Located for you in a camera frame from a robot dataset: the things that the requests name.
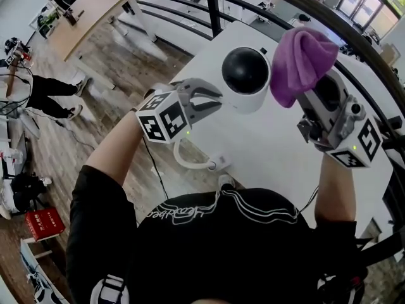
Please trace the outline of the red cardboard box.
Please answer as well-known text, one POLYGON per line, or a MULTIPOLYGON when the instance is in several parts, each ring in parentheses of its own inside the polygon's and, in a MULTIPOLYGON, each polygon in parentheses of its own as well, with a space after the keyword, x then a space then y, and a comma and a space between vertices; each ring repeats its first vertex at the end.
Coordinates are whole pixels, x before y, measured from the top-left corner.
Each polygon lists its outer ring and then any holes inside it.
POLYGON ((59 236, 65 225, 55 207, 27 212, 25 221, 35 241, 59 236))

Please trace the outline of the wooden table with white legs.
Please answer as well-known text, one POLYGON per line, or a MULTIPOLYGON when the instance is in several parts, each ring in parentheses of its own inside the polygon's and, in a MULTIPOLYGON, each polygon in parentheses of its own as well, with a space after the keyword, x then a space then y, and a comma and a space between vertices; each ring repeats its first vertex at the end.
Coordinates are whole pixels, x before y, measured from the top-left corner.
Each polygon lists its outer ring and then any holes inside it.
POLYGON ((117 15, 122 6, 128 3, 151 41, 156 40, 154 30, 144 17, 136 0, 76 0, 72 5, 76 24, 61 17, 54 31, 47 39, 49 45, 63 61, 68 61, 78 51, 80 45, 90 37, 102 23, 117 15))

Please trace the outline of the person's right forearm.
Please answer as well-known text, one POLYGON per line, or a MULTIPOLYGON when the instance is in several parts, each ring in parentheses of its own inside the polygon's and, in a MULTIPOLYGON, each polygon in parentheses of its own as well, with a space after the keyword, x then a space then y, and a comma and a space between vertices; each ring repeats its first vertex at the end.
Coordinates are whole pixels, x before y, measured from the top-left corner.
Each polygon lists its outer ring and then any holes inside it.
POLYGON ((352 171, 324 154, 315 203, 316 223, 354 222, 355 219, 356 195, 352 171))

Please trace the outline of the glass window wall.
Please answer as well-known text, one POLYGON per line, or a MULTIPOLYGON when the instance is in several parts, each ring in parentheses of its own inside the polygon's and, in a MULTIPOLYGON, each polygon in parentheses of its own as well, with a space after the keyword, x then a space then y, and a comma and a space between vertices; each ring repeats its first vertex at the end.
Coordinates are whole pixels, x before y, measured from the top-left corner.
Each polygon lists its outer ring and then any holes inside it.
POLYGON ((363 32, 380 40, 405 15, 405 0, 339 0, 336 8, 363 32))

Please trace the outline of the white camera with black dome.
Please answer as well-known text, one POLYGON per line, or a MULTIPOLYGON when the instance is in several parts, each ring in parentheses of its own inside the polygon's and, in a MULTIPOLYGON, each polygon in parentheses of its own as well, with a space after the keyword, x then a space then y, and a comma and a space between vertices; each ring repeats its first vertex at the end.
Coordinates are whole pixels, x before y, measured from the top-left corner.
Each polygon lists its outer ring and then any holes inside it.
POLYGON ((223 98, 236 112, 250 114, 263 105, 270 87, 267 53, 252 47, 237 47, 221 66, 223 98))

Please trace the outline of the purple cloth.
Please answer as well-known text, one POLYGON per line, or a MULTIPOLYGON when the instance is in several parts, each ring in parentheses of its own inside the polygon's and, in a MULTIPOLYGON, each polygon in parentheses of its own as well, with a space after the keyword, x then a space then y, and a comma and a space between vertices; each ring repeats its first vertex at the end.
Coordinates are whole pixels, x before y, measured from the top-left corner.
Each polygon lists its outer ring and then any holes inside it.
POLYGON ((284 33, 274 52, 270 67, 270 91, 284 108, 296 97, 313 89, 333 67, 339 47, 325 34, 307 27, 284 33))

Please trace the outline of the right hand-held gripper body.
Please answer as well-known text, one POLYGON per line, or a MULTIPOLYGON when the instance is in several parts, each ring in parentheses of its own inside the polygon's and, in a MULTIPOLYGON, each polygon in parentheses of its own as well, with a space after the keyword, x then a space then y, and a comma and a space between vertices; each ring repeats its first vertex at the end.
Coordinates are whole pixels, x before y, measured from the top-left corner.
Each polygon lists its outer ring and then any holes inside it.
POLYGON ((307 143, 345 168, 370 168, 382 143, 378 127, 353 95, 346 98, 329 131, 307 115, 297 127, 307 143))

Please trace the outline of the green potted plant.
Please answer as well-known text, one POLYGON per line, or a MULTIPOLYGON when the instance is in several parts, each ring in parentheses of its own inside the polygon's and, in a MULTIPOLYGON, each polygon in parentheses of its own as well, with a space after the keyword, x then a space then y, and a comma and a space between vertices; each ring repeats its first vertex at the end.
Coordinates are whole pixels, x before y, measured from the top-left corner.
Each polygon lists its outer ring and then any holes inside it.
POLYGON ((42 27, 43 25, 50 25, 52 24, 55 20, 59 19, 59 14, 57 11, 52 11, 51 13, 45 14, 41 13, 38 16, 37 19, 37 25, 38 27, 42 27))

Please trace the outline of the person's left forearm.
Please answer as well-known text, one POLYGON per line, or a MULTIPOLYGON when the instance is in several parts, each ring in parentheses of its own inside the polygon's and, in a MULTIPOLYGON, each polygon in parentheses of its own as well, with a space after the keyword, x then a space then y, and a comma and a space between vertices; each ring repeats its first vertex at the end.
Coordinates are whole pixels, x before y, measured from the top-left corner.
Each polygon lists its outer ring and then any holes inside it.
POLYGON ((85 164, 122 186, 143 137, 144 131, 137 116, 134 110, 130 110, 91 153, 85 164))

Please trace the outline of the person's grey shoe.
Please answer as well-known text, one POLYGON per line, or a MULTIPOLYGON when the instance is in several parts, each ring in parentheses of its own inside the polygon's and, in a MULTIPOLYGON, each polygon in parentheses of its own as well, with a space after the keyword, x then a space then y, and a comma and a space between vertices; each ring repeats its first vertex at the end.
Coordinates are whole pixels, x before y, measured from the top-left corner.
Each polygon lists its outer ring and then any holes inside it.
POLYGON ((235 181, 228 174, 223 174, 223 175, 219 176, 218 185, 219 185, 220 190, 228 191, 228 190, 234 190, 235 189, 235 181))

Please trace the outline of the white side table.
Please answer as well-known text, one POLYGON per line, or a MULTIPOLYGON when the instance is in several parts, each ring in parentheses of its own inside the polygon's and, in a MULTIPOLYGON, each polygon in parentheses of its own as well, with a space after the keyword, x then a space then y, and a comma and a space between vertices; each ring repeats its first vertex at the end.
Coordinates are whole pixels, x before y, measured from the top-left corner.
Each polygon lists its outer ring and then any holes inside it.
POLYGON ((72 303, 72 296, 64 276, 65 251, 57 239, 21 244, 20 237, 0 239, 0 277, 6 290, 0 290, 3 303, 35 304, 34 286, 29 273, 46 279, 61 301, 72 303))

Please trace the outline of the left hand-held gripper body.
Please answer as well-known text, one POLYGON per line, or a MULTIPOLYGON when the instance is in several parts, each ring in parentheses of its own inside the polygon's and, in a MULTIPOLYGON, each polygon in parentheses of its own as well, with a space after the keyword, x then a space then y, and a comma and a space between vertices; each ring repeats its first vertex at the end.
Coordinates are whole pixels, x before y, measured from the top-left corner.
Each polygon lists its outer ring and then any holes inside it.
POLYGON ((176 85, 157 83, 152 94, 135 111, 148 139, 170 144, 183 138, 197 121, 196 105, 191 101, 197 80, 183 80, 176 85))

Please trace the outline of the black railing with brown handrail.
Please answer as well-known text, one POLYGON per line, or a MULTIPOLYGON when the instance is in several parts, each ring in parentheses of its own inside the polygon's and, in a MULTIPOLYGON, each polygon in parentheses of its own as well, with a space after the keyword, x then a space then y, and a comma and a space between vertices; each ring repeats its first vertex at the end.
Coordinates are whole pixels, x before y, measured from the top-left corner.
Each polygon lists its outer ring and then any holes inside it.
MULTIPOLYGON (((187 4, 186 0, 169 0, 180 4, 187 4)), ((264 11, 263 9, 246 2, 245 0, 225 0, 237 6, 243 7, 253 13, 262 16, 277 24, 283 29, 290 29, 291 26, 281 18, 264 11)), ((307 12, 310 16, 320 21, 323 25, 342 36, 355 51, 364 58, 365 63, 371 68, 373 73, 380 79, 381 83, 392 96, 392 99, 399 108, 399 111, 405 116, 405 91, 403 91, 399 80, 396 78, 388 64, 384 62, 382 57, 367 43, 362 42, 360 35, 348 24, 338 17, 333 11, 322 5, 316 0, 284 0, 285 2, 300 8, 307 12)), ((222 13, 219 10, 218 0, 208 0, 208 5, 201 8, 207 12, 210 17, 210 22, 207 27, 212 30, 213 35, 217 36, 220 31, 220 20, 224 19, 229 22, 235 21, 235 18, 222 13)), ((338 71, 349 80, 350 83, 358 90, 365 98, 372 109, 380 119, 381 127, 384 133, 390 137, 382 143, 383 149, 395 149, 399 152, 401 158, 405 161, 405 135, 398 135, 394 132, 391 122, 387 119, 384 112, 381 110, 377 102, 373 99, 370 93, 363 87, 352 72, 350 72, 341 62, 336 62, 335 66, 338 71)), ((370 264, 377 263, 391 257, 398 251, 404 251, 405 254, 405 218, 394 220, 394 233, 387 239, 379 242, 367 250, 367 256, 370 264)))

